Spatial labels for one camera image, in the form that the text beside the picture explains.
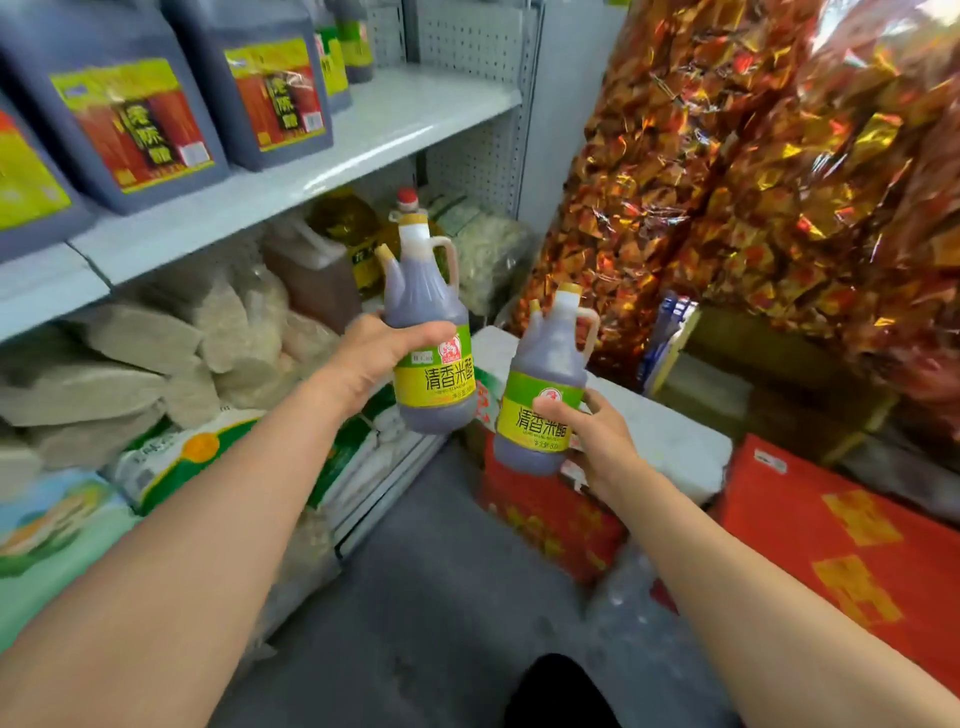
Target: red bottle cap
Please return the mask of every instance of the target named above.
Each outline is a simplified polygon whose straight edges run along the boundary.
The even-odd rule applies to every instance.
[[[410,187],[401,187],[396,191],[396,201],[404,205],[416,205],[419,202],[417,190]]]

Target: hand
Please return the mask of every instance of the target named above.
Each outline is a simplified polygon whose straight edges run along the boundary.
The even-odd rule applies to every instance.
[[[616,510],[619,489],[648,466],[636,454],[627,423],[613,405],[594,389],[586,390],[584,402],[592,414],[546,397],[534,400],[534,412],[577,433],[584,451],[569,450],[567,456],[583,468],[593,493]]]
[[[340,346],[318,375],[328,394],[355,415],[375,387],[414,349],[435,347],[453,338],[457,328],[448,321],[431,321],[409,328],[390,328],[379,316],[364,314],[350,324]]]

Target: gray floor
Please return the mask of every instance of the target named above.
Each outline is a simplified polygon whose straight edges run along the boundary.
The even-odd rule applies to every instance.
[[[491,728],[545,652],[583,665],[625,728],[736,724],[685,624],[646,596],[642,559],[587,601],[473,502],[479,478],[447,445],[212,725]]]

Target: rice vinegar bottle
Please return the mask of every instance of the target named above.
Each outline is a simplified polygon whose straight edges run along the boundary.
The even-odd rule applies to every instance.
[[[550,313],[526,334],[510,363],[510,375],[496,420],[493,456],[513,471],[552,475],[566,459],[570,431],[533,411],[533,400],[563,400],[576,409],[587,385],[587,362],[596,346],[600,316],[580,307],[583,289],[562,283]],[[587,345],[577,350],[577,320],[589,319]]]

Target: red foil package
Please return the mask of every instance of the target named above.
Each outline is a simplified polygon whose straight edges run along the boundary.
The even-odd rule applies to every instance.
[[[561,283],[601,316],[591,360],[632,382],[660,276],[717,162],[790,84],[821,0],[637,0],[613,49],[587,144],[514,316]]]
[[[664,289],[842,335],[924,138],[954,98],[957,14],[927,0],[828,7],[794,91],[735,155]]]
[[[844,344],[960,440],[960,102],[930,132],[876,237]]]

